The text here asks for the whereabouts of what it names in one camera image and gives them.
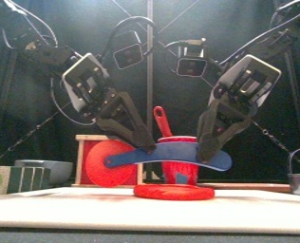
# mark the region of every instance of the cable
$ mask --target cable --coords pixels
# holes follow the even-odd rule
[[[290,19],[288,21],[286,21],[280,26],[278,26],[276,28],[272,28],[270,31],[267,31],[265,33],[263,33],[260,36],[257,36],[245,46],[243,46],[237,52],[220,64],[225,65],[232,59],[235,59],[239,54],[245,51],[247,48],[249,48],[252,45],[255,45],[260,39],[265,38],[265,36],[271,33],[275,33],[276,31],[279,31],[282,28],[286,28],[287,26],[290,26],[290,24],[292,24],[294,21],[296,21],[300,18],[300,14],[298,16],[295,16],[292,19]]]
[[[167,60],[167,53],[168,51],[172,51],[172,48],[176,46],[183,46],[188,41],[177,41],[177,42],[172,42],[165,46],[165,51],[164,51],[164,62],[165,62],[165,66],[167,68],[176,73],[176,70],[168,65],[168,60]]]
[[[53,29],[50,28],[50,26],[30,12],[28,11],[25,8],[22,8],[13,0],[9,0],[20,9],[22,9],[29,15],[32,15],[45,26],[46,28],[49,29],[50,33],[52,33],[52,36],[53,36],[53,40],[54,40],[54,43],[56,43],[56,47],[58,46],[58,39],[57,39],[57,36],[56,36],[56,33],[53,31]]]
[[[93,123],[81,123],[78,121],[76,121],[74,119],[72,119],[69,117],[69,115],[65,114],[64,112],[64,109],[61,108],[58,102],[57,102],[57,99],[56,99],[56,93],[54,93],[54,78],[52,77],[52,99],[53,99],[53,102],[54,102],[54,105],[57,106],[58,110],[62,112],[64,116],[72,121],[74,122],[76,124],[78,125],[82,125],[82,126],[93,126],[96,125],[96,121]]]
[[[117,26],[116,26],[116,28],[114,28],[114,31],[113,31],[113,34],[112,34],[112,36],[110,36],[110,39],[109,39],[109,41],[108,41],[105,50],[104,50],[104,52],[102,52],[102,55],[100,56],[101,61],[104,61],[104,59],[105,59],[105,57],[106,57],[106,55],[108,55],[108,52],[113,49],[113,38],[114,38],[116,34],[119,33],[119,31],[120,31],[127,25],[129,25],[131,23],[133,23],[133,22],[140,22],[140,21],[147,22],[148,25],[152,26],[152,28],[153,28],[153,30],[155,30],[155,31],[153,31],[153,32],[155,32],[155,39],[159,40],[159,32],[157,32],[157,27],[156,27],[155,22],[153,22],[149,18],[143,17],[143,16],[135,16],[135,17],[131,17],[131,18],[123,20],[123,21],[117,24]],[[148,55],[153,52],[153,49],[155,49],[155,47],[152,47],[152,48],[151,48],[143,55],[144,55],[144,56],[148,56]]]

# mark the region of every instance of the black backdrop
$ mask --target black backdrop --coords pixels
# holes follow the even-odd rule
[[[16,3],[45,20],[58,36],[61,46],[69,45],[81,54],[101,53],[117,23],[129,14],[147,16],[148,12],[147,0],[17,0]],[[248,41],[268,30],[274,12],[274,1],[155,1],[155,22],[163,44],[205,37],[217,61],[229,57]],[[140,39],[147,42],[144,28],[131,28],[139,31]],[[208,106],[215,81],[176,76],[165,68],[163,53],[160,46],[155,52],[155,105],[165,108],[175,135],[195,136],[197,119]],[[294,57],[300,87],[300,42],[294,49]],[[300,147],[300,123],[284,55],[272,64],[283,69],[284,75],[255,120],[288,149],[295,150]],[[124,70],[116,68],[112,60],[108,65],[117,88],[131,93],[147,121],[147,61]],[[68,97],[58,85],[56,92],[61,105],[65,105]],[[56,112],[48,74],[6,48],[0,34],[0,155]],[[72,108],[66,112],[78,119]],[[155,138],[159,139],[160,129],[156,124],[153,127]],[[62,115],[56,116],[34,136],[0,159],[0,165],[13,165],[17,159],[76,162],[77,134],[105,132],[96,126],[77,126]],[[288,179],[288,153],[263,135],[257,126],[252,125],[239,134],[224,150],[233,157],[233,168],[225,173],[201,168],[201,178],[229,181]],[[153,168],[161,175],[160,164]]]

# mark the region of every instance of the white table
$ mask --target white table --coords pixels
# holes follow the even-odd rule
[[[300,196],[216,190],[168,201],[131,188],[58,188],[0,196],[0,227],[179,233],[300,234]]]

